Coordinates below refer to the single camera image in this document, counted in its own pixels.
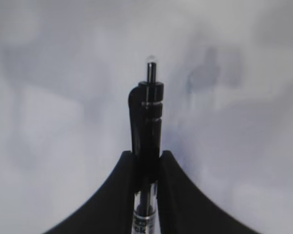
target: gray surface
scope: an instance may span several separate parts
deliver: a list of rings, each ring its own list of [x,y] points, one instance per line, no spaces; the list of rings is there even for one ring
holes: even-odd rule
[[[104,182],[151,54],[163,149],[239,220],[293,234],[293,0],[0,0],[0,234],[42,233]]]

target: metal pen tip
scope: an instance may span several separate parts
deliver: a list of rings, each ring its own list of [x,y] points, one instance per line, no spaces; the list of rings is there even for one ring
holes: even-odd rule
[[[150,84],[156,82],[156,62],[154,61],[147,63],[147,82]]]

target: pen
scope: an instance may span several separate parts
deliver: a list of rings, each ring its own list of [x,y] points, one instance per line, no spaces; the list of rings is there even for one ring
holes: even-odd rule
[[[156,81],[155,59],[147,63],[147,79],[129,95],[132,151],[137,157],[133,234],[153,234],[160,151],[164,85]]]

